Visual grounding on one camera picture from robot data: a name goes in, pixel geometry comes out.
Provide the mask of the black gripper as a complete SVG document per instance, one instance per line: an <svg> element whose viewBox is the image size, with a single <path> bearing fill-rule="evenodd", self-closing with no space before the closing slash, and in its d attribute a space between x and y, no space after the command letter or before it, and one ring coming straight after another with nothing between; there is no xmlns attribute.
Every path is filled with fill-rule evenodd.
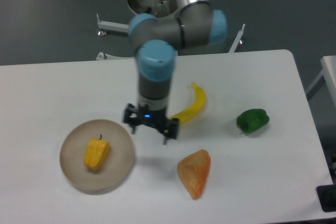
<svg viewBox="0 0 336 224"><path fill-rule="evenodd" d="M163 131L163 144L168 140L176 140L179 133L180 121L178 118L168 119L166 117L166 108L160 110L150 110L149 106L135 107L133 104L127 104L124 116L124 124L131 128L131 134L135 134L137 126L145 125L158 131Z"/></svg>

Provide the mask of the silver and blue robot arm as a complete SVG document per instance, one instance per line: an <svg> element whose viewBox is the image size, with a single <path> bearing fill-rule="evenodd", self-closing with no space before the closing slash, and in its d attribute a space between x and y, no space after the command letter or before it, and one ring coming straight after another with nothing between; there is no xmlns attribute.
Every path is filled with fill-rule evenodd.
<svg viewBox="0 0 336 224"><path fill-rule="evenodd" d="M208 0L175 0L177 14L158 18L154 7L129 22L128 39L138 70L138 103L128 104L123 121L135 130L139 125L156 129L165 140L177 139L180 121L166 116L176 52L219 43L227 37L227 20Z"/></svg>

